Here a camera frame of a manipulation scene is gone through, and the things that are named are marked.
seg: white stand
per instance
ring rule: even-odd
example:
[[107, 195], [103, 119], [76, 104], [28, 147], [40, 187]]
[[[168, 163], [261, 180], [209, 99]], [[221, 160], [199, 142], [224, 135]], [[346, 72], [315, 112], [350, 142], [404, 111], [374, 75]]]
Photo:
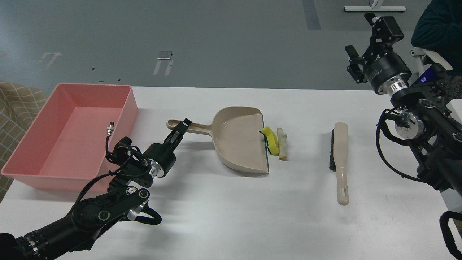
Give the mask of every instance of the white stand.
[[384, 0], [374, 0], [371, 6], [344, 6], [345, 12], [404, 12], [404, 6], [382, 6]]
[[414, 48], [410, 51], [410, 55], [415, 58], [419, 76], [425, 72], [424, 59], [426, 56], [429, 57], [433, 63], [441, 64], [446, 70], [452, 70], [452, 66], [437, 52], [422, 48]]

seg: hand brush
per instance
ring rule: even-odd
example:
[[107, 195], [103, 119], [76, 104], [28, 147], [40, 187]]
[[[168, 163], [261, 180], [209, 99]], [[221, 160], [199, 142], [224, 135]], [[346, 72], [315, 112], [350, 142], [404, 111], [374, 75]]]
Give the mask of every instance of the hand brush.
[[348, 158], [348, 125], [336, 123], [332, 129], [329, 169], [337, 172], [337, 201], [346, 206], [350, 202], [345, 166]]

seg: dark sweater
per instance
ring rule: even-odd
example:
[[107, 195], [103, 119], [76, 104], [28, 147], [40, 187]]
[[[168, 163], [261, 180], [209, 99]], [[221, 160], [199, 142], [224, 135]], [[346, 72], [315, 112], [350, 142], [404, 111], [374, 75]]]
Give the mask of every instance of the dark sweater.
[[412, 35], [414, 47], [439, 53], [462, 75], [462, 0], [433, 0], [420, 17]]

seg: yellow sponge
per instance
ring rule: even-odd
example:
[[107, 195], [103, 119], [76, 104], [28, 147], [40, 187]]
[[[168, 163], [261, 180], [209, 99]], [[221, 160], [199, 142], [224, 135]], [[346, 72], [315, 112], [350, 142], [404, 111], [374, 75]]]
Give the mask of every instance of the yellow sponge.
[[269, 153], [272, 155], [279, 155], [279, 146], [276, 134], [269, 127], [263, 128], [260, 132], [266, 136]]

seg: gray floor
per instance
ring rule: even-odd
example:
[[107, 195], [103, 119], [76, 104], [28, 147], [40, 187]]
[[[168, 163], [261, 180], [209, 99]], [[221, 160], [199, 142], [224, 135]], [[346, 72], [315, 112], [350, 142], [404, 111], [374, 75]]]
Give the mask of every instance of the gray floor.
[[[385, 0], [410, 38], [430, 0]], [[346, 72], [371, 28], [343, 6], [367, 0], [0, 1], [0, 79], [42, 89], [60, 82], [169, 87], [370, 89]], [[173, 51], [173, 65], [158, 52]], [[39, 60], [46, 53], [42, 62]]]

